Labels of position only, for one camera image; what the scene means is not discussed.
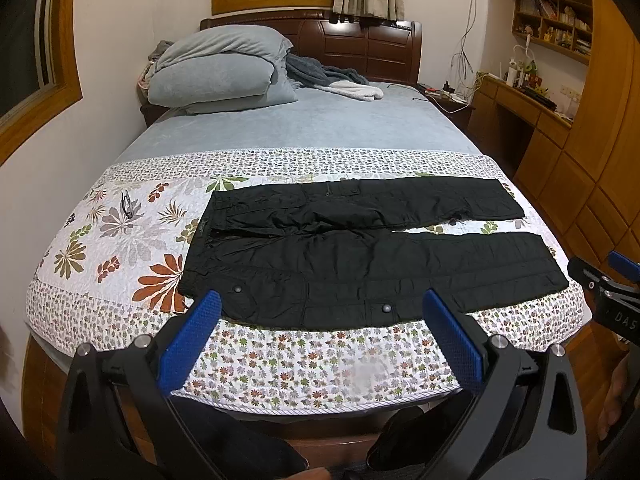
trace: pillow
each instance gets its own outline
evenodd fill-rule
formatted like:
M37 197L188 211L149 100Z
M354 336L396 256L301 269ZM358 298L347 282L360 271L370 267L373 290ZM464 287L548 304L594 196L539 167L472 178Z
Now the pillow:
M164 51L156 62L156 72L195 57L222 52L249 54L277 66L293 44L271 27L261 25L222 25L191 34Z
M185 110L189 114L238 112L240 110L264 108L297 101L298 97L287 80L287 71L284 68L279 68L273 75L274 81L264 95L253 95L239 99L226 99L224 101L211 101L207 103L194 103L187 106Z
M156 72L149 81L151 104L167 108L264 94L274 67L260 57L214 54L196 57Z

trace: quilted bedspread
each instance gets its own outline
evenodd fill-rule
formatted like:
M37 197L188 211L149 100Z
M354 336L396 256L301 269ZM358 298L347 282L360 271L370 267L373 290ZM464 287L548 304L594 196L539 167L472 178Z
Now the quilted bedspread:
M140 333L155 334L190 304L176 288L212 190L432 174L498 178L526 217L427 230L537 233L566 270L567 258L540 216L484 155L341 148L188 153L124 162L104 172L40 262L28 291L27 321L69 356L84 341L106 350L126 346ZM132 201L132 218L120 207L123 190ZM570 280L559 294L473 316L487 333L543 351L580 328L583 303L582 289ZM221 320L175 394L240 412L311 415L426 400L457 387L421 321L341 332L284 332Z

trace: wooden headboard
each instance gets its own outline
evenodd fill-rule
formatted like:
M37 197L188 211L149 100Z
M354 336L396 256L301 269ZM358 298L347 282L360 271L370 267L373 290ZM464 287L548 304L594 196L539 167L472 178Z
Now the wooden headboard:
M415 84L420 70L422 25L385 23L356 18L331 23L329 10L269 10L207 18L200 30L247 23L275 28L293 43L298 56L315 57L324 65L354 68L372 81Z

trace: human hand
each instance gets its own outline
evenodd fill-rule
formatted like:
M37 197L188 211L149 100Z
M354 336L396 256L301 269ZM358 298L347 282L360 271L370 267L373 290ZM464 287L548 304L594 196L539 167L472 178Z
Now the human hand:
M625 391L629 376L626 368L628 354L620 361L611 375L611 386L604 400L602 412L598 418L598 437L604 440L611 427L618 421L622 414L622 393ZM636 397L636 408L640 406L640 396Z

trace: wooden shelf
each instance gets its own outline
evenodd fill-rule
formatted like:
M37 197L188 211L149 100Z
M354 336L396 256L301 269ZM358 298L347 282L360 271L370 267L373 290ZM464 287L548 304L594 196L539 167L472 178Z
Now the wooden shelf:
M539 20L542 16L540 16L539 14L529 14L528 12L522 12L521 10L519 10L517 12L517 14L521 15L521 16L525 16L527 18L533 18L535 20Z
M542 19L553 25L555 28L562 28L562 30L574 30L575 28L569 23L559 22L558 20L552 20L551 18L545 18L544 16L542 17Z
M583 20L588 25L591 25L593 21L593 9L590 6L587 6L582 3L572 2L571 0L550 0L557 12L563 12L564 8L569 6L572 7L576 14L577 18ZM569 23L561 22L559 20L553 20L551 18L546 18L545 16L537 16L535 14L530 14L528 12L520 11L520 3L521 0L516 0L516 7L514 9L513 15L513 28L512 33L518 37L527 39L527 35L521 30L524 29L525 25L529 25L534 29L534 34L531 38L531 43L535 43L550 50L555 50L564 56L575 59L576 61L583 63L585 65L589 65L591 60L591 56L585 56L576 50L576 41L578 38L581 38L585 41L591 41L593 37L592 32L588 32L586 30L582 30L581 28L576 28L575 25L571 25ZM551 43L549 41L544 41L543 37L546 34L549 28L553 27L557 30L565 30L570 32L573 36L572 45L569 47L561 46L555 43Z
M519 38L524 38L525 40L527 39L527 35L523 34L522 32L514 32L513 35ZM550 43L549 41L540 40L540 38L536 38L535 36L531 37L531 43L546 46L551 50L555 50L560 54L564 54L565 56L571 57L572 59L575 59L576 61L580 61L585 65L589 65L589 60L591 59L590 56L585 56L584 54L580 54L580 52L574 52L573 50L569 50L564 46L556 45L555 43Z

